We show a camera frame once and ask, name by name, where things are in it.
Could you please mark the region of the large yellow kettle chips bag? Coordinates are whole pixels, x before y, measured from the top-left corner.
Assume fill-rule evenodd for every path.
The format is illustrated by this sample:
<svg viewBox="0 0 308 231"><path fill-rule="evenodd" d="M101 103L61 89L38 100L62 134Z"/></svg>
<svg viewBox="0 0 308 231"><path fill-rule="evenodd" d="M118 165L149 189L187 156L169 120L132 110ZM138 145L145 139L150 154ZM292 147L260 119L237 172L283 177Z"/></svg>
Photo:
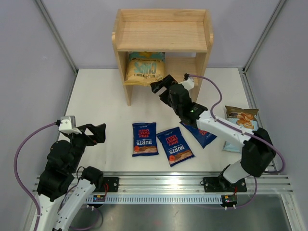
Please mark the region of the large yellow kettle chips bag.
<svg viewBox="0 0 308 231"><path fill-rule="evenodd" d="M125 85L150 86L165 75L164 52L130 51Z"/></svg>

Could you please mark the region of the light blue cassava chips bag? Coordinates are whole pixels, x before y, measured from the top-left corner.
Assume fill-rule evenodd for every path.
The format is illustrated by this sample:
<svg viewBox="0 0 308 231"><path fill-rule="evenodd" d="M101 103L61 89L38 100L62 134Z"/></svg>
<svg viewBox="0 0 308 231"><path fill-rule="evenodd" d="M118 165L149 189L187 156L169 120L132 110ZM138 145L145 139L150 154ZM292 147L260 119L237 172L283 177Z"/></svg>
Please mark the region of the light blue cassava chips bag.
<svg viewBox="0 0 308 231"><path fill-rule="evenodd" d="M234 106L225 106L226 120L250 130L258 130L258 109L243 109Z"/></svg>

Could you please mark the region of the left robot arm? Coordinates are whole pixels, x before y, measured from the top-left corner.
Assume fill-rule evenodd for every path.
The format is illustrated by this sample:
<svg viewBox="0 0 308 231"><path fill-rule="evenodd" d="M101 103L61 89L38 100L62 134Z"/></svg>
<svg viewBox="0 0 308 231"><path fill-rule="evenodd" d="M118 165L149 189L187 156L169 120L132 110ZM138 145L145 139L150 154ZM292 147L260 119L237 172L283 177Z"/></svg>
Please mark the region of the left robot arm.
<svg viewBox="0 0 308 231"><path fill-rule="evenodd" d="M106 124L85 124L75 127L68 120L58 123L58 130L68 138L55 142L47 156L45 170L37 187L40 211L37 231L66 231L70 223L91 192L104 186L103 172L94 167L83 170L76 191L67 203L60 207L74 179L79 162L86 147L104 143Z"/></svg>

